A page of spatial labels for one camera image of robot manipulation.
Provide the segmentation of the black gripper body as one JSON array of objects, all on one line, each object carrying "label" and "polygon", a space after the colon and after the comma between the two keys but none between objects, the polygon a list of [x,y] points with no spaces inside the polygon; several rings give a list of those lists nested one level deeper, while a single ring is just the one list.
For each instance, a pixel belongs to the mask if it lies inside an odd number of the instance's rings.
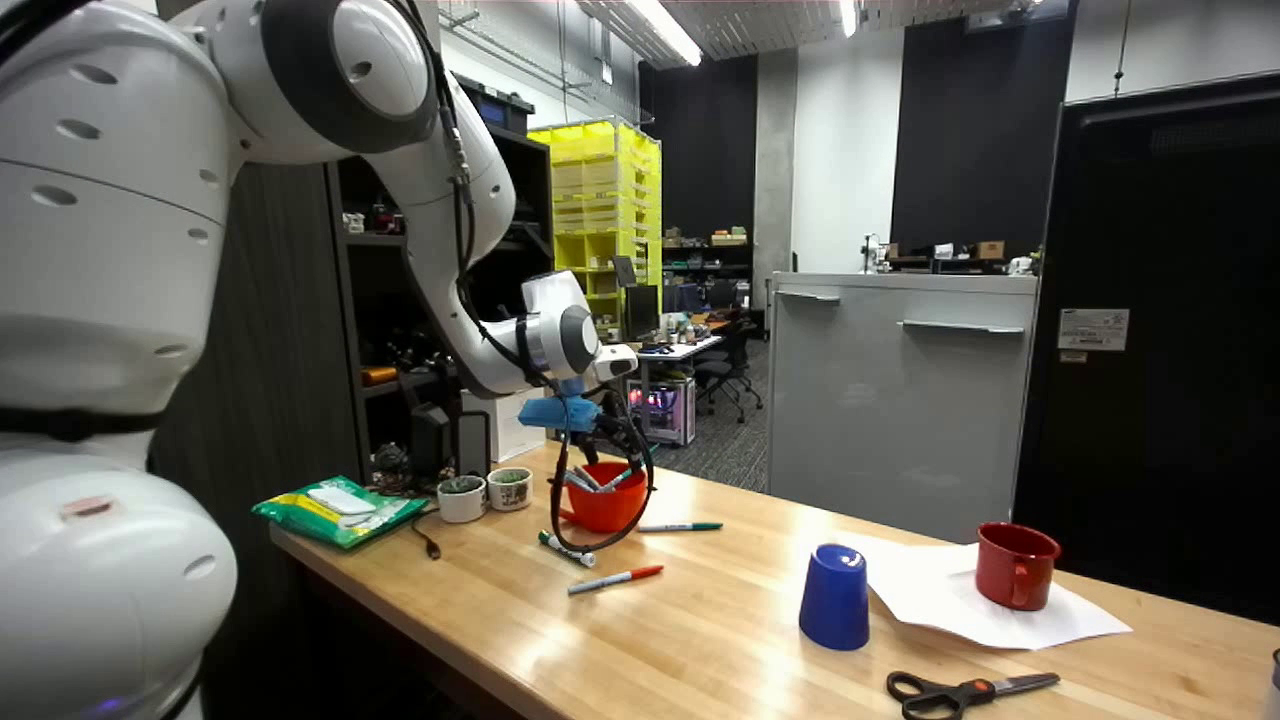
[{"label": "black gripper body", "polygon": [[629,408],[614,401],[604,401],[600,416],[592,421],[592,433],[584,441],[584,453],[592,461],[600,461],[604,453],[632,458],[636,449],[638,449],[638,441],[636,441],[636,425],[632,425]]}]

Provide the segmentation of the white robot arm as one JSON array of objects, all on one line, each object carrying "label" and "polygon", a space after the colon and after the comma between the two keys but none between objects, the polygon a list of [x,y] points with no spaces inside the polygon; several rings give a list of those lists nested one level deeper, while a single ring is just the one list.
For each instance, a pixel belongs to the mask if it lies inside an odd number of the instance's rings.
[{"label": "white robot arm", "polygon": [[204,358],[236,177],[343,155],[475,392],[600,359],[563,274],[517,319],[463,305],[517,190],[407,0],[0,0],[2,720],[162,720],[199,689],[236,553],[149,446]]}]

